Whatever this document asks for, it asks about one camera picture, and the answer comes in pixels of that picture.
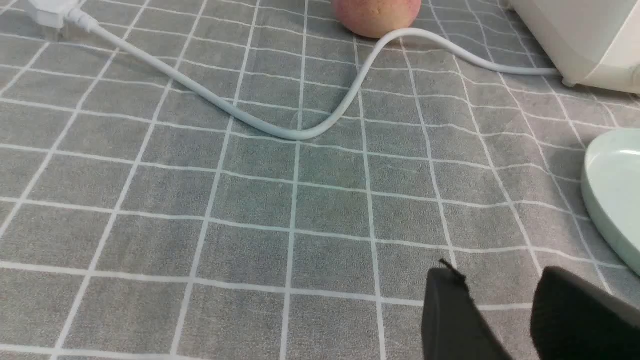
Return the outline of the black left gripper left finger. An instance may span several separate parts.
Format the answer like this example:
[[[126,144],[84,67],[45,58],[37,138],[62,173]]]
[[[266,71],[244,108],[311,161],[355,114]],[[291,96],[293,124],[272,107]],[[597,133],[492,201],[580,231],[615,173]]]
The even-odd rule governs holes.
[[[445,259],[427,272],[422,313],[425,360],[510,360],[471,297],[466,276]]]

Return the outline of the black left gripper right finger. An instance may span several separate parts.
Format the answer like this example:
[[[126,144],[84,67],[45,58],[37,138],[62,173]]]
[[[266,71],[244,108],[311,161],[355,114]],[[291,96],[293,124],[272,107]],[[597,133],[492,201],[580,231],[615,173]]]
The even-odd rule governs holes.
[[[530,334],[542,360],[637,360],[638,308],[558,266],[542,271]]]

